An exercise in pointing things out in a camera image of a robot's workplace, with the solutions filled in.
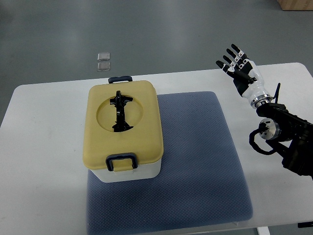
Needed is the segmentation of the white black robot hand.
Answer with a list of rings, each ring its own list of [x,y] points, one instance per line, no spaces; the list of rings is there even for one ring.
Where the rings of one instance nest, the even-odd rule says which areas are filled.
[[[264,79],[254,61],[250,60],[235,44],[227,49],[224,61],[216,61],[217,66],[233,79],[233,83],[243,98],[256,109],[272,101],[272,96],[264,87]]]

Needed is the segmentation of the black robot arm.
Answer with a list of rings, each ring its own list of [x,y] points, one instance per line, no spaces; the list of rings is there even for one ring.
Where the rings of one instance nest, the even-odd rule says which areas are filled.
[[[280,84],[274,103],[262,102],[256,113],[264,119],[249,135],[249,144],[260,154],[278,153],[284,168],[300,175],[313,176],[313,125],[291,114],[278,103]]]

